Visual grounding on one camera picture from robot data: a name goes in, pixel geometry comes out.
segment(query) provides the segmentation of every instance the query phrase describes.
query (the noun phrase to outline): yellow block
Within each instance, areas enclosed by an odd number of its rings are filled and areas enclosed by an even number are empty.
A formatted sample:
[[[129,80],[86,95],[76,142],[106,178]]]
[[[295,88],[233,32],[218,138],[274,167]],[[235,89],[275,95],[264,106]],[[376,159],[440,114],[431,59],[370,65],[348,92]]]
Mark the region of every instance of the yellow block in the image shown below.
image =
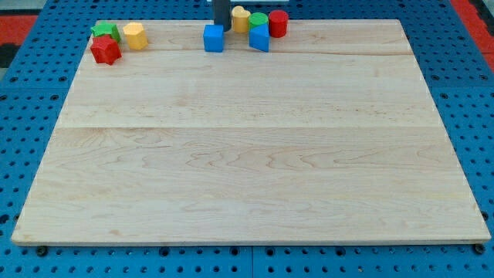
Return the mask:
[[[147,46],[147,37],[141,23],[131,22],[124,26],[123,33],[130,49],[140,50]]]
[[[249,31],[249,16],[250,12],[242,6],[236,6],[232,10],[233,31],[248,32]]]

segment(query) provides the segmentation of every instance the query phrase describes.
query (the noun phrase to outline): blue perforated table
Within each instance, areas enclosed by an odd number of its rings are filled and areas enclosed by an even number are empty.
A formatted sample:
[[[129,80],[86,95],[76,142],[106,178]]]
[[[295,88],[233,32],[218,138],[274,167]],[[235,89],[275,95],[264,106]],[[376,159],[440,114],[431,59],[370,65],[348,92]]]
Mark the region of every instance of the blue perforated table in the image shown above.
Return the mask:
[[[272,6],[253,7],[260,12]],[[299,1],[292,19],[400,19],[492,231],[494,76],[448,1]],[[205,0],[50,0],[0,83],[0,276],[491,276],[484,246],[20,248],[10,242],[97,19],[210,19]]]

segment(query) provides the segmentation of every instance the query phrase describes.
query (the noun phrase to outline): light wood surface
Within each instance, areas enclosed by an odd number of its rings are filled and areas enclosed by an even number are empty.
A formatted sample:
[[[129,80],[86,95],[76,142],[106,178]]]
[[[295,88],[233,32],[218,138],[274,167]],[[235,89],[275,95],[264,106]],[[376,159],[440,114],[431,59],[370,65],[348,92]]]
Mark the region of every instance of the light wood surface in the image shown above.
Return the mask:
[[[270,53],[142,23],[149,46],[113,66],[86,50],[15,243],[490,239],[399,21],[291,21]]]

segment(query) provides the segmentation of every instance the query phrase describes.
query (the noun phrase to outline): black pole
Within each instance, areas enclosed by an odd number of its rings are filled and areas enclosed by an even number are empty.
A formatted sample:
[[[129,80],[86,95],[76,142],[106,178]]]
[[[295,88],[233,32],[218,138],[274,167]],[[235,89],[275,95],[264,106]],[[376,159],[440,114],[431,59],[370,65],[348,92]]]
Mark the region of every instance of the black pole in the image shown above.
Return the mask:
[[[213,20],[216,25],[223,25],[226,32],[232,27],[232,15],[230,14],[230,0],[212,0]]]

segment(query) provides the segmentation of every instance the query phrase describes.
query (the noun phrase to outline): blue cube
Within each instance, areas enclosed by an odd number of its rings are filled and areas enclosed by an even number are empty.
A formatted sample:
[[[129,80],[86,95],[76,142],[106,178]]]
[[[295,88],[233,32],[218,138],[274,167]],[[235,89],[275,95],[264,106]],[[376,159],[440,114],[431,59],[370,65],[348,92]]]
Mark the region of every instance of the blue cube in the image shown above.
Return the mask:
[[[223,25],[206,25],[202,37],[206,52],[223,52]]]
[[[264,52],[269,52],[269,28],[267,24],[250,29],[249,46]]]

